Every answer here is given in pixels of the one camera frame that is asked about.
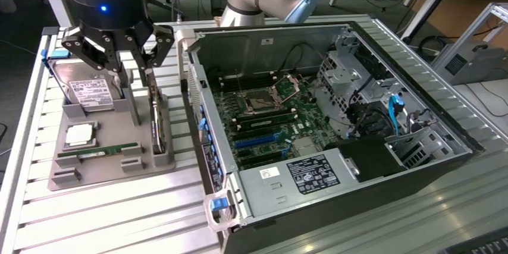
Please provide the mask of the black labelled RAM stick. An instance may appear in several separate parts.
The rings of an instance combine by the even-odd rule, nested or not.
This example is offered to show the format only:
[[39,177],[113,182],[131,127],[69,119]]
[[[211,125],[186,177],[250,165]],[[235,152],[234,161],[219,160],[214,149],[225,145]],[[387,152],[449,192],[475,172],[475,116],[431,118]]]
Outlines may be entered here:
[[234,123],[235,131],[250,131],[269,126],[277,126],[285,123],[291,123],[298,118],[298,114],[294,112],[287,115],[278,115],[254,120],[245,120]]

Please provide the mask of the silver hard disk blue carrier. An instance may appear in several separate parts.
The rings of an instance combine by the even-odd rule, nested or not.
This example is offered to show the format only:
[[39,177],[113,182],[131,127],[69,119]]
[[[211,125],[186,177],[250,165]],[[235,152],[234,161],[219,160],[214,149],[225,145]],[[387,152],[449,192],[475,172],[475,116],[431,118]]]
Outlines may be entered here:
[[113,109],[122,98],[118,80],[106,70],[93,69],[63,48],[42,50],[42,63],[63,92],[66,104],[78,104],[85,112]]

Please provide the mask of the metal socket cover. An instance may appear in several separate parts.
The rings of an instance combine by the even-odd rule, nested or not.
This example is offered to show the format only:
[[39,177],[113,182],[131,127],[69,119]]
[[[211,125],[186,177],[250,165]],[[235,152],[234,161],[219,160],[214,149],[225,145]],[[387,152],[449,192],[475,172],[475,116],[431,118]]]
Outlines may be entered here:
[[267,88],[269,94],[275,106],[281,106],[298,92],[298,80],[286,74],[282,78]]

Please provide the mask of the grey metal control box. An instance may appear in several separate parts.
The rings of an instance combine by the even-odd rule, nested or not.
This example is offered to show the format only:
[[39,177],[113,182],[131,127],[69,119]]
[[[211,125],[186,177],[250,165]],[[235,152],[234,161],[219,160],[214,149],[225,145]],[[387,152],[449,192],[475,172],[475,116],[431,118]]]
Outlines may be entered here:
[[430,66],[451,85],[508,79],[508,52],[483,42],[469,42],[459,46],[453,57],[443,62],[443,54],[451,49],[446,44]]

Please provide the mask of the CPU socket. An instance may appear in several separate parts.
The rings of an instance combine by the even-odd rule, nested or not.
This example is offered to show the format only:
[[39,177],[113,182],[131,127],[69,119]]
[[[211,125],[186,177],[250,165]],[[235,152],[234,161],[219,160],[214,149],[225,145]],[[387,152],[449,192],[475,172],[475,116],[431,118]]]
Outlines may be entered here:
[[274,105],[267,88],[251,89],[235,94],[238,111],[241,114],[254,114],[257,112],[278,109]]

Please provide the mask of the black open PC case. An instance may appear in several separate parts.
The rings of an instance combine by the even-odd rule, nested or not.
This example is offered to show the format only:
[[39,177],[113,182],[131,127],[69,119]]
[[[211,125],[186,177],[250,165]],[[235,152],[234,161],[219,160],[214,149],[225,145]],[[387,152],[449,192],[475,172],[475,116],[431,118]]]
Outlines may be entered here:
[[[325,53],[346,30],[357,33],[363,45],[377,55],[398,80],[398,88],[389,94],[386,101],[349,104],[345,119],[329,116],[330,125],[339,130],[338,140],[369,135],[385,139],[429,127],[445,139],[465,144],[471,154],[359,182],[343,194],[287,214],[255,221],[242,198],[238,172],[245,170],[239,170],[231,157],[210,90],[211,79],[214,76],[234,79],[234,69],[241,77],[289,73],[314,77],[315,90],[317,72]],[[374,23],[331,21],[190,29],[178,33],[178,49],[189,58],[185,110],[205,188],[203,211],[209,228],[218,235],[222,254],[249,254],[411,195],[457,169],[481,150],[443,105],[430,96],[430,83],[441,84],[442,81],[430,74],[405,44]],[[203,107],[202,115],[198,105]],[[202,117],[206,118],[207,131],[199,131],[197,127]],[[214,145],[214,155],[209,144]],[[213,156],[219,160],[222,181],[218,180]],[[213,212],[210,200],[218,197],[227,199],[229,207]]]

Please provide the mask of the aluminium profile frame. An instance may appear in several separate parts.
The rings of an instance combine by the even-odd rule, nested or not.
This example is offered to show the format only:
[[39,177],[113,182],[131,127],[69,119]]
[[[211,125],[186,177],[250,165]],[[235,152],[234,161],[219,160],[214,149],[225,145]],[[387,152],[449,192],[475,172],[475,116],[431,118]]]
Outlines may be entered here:
[[[497,22],[490,30],[482,31],[481,28],[486,26],[487,20],[493,17]],[[482,36],[481,40],[486,44],[493,44],[508,51],[508,2],[491,2],[486,5],[485,9],[479,12],[477,18],[454,42],[451,53],[454,53],[470,40],[478,41],[479,36]]]

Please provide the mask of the black expansion slot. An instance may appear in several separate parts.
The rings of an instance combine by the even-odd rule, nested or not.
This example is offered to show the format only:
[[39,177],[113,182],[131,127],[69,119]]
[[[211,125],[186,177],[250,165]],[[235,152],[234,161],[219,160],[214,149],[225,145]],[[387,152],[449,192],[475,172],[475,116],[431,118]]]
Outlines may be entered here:
[[279,150],[277,150],[275,152],[263,153],[262,155],[255,155],[255,156],[251,156],[247,158],[241,158],[239,162],[243,164],[257,164],[257,163],[273,160],[273,159],[278,159],[281,157],[282,157],[282,153]]
[[258,136],[270,135],[273,133],[274,133],[273,129],[267,128],[267,127],[266,128],[254,129],[254,130],[250,130],[250,131],[241,131],[241,132],[237,132],[235,134],[231,135],[231,140],[233,141],[243,140],[243,139],[254,138],[254,137],[258,137]]
[[274,162],[279,162],[279,161],[282,161],[282,160],[285,160],[285,158],[282,158],[282,157],[270,157],[270,158],[265,158],[265,159],[262,159],[262,160],[257,160],[257,161],[247,161],[245,164],[243,164],[243,166],[242,166],[242,168],[246,170],[246,169],[249,169],[249,168],[255,168],[255,167],[259,167],[259,166],[262,166],[262,165],[267,165],[267,164],[271,164],[271,163],[274,163]]

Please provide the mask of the black keyboard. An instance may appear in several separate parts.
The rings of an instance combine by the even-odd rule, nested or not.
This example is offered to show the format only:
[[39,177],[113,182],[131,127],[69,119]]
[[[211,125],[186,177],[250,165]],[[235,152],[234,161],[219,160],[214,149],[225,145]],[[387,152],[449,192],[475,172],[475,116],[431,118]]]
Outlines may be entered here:
[[478,237],[442,249],[438,254],[508,254],[508,237]]

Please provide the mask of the black office chair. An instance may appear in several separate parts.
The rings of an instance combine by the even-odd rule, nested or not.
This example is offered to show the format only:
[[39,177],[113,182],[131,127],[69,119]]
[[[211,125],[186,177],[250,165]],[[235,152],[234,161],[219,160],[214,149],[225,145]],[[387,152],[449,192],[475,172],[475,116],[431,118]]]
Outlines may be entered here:
[[178,3],[170,0],[145,0],[147,15],[158,22],[181,22],[183,20],[183,12]]

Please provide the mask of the green graphics card black fan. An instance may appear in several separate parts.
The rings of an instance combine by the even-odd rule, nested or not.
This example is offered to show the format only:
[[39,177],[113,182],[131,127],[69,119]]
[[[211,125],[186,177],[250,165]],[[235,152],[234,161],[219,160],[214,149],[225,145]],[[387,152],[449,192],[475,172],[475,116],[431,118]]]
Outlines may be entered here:
[[163,100],[155,84],[155,77],[151,68],[145,70],[143,76],[146,80],[149,100],[151,151],[155,155],[158,155],[167,150],[162,117]]

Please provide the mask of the blue expansion slot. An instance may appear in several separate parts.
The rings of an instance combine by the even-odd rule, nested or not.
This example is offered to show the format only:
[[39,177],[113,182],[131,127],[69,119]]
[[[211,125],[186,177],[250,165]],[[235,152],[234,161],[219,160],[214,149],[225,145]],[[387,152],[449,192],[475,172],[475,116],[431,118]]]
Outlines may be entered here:
[[257,146],[265,143],[271,143],[271,142],[275,142],[277,139],[278,139],[278,135],[273,134],[270,136],[249,139],[242,142],[235,142],[234,149],[247,148],[247,147]]

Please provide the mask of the green motherboard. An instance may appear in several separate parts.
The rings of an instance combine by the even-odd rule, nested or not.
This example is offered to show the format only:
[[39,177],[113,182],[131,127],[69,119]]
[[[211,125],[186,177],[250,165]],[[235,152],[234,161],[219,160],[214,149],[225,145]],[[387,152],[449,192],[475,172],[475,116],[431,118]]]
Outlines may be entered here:
[[[263,77],[239,78],[270,78],[275,83],[286,74],[287,73],[282,74],[281,76],[274,76],[274,74],[269,74]],[[210,90],[213,94],[213,99],[217,105],[217,111],[222,122],[222,128],[226,135],[227,144],[231,150],[231,157],[239,170],[245,170],[242,168],[243,163],[239,162],[241,158],[262,155],[263,153],[275,152],[277,150],[281,151],[282,158],[297,158],[298,154],[294,151],[293,147],[293,141],[295,139],[309,137],[311,141],[317,144],[318,151],[322,150],[323,146],[327,143],[331,143],[339,139],[339,130],[338,128],[330,125],[330,118],[321,111],[317,105],[317,97],[314,96],[314,77],[302,77],[301,75],[294,74],[290,75],[298,80],[299,92],[286,102],[282,103],[278,109],[287,108],[291,106],[295,109],[298,118],[291,123],[285,123],[277,126],[267,127],[273,129],[273,134],[278,135],[278,139],[275,142],[265,143],[241,149],[234,149],[235,142],[242,142],[249,139],[270,136],[273,134],[237,141],[231,140],[231,135],[237,132],[241,132],[235,131],[234,123],[231,121],[231,117],[237,114],[241,114],[238,111],[238,104],[235,101],[235,94],[238,93],[238,91],[223,92],[219,90],[221,81],[233,78],[214,76],[211,79]]]

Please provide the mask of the grey parts rack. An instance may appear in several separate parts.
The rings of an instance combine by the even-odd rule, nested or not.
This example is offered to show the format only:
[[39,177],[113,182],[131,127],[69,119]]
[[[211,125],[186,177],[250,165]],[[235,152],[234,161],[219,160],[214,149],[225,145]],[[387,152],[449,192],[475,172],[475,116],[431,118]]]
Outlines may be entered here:
[[[131,90],[126,89],[123,98],[113,101],[113,109],[107,111],[85,112],[78,104],[62,106],[55,149],[47,175],[47,189],[50,191],[174,169],[169,104],[162,93],[161,97],[163,100],[162,117],[167,150],[158,155],[151,151],[147,88],[143,96],[134,96]],[[67,126],[82,123],[93,123],[94,125],[91,144],[65,148],[63,140]],[[131,142],[139,143],[141,147],[122,149],[122,153],[117,155],[87,159],[77,159],[74,156],[55,158],[55,155],[65,151]]]

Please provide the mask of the green RAM stick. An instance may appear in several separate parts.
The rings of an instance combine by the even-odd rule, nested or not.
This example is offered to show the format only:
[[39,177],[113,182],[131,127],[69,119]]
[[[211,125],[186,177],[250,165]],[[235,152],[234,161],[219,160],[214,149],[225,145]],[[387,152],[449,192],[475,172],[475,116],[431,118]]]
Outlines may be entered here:
[[141,147],[141,144],[137,142],[125,143],[121,145],[111,145],[103,147],[95,147],[90,149],[65,151],[55,155],[55,158],[63,158],[74,156],[77,159],[95,158],[101,156],[110,156],[122,153],[122,149]]

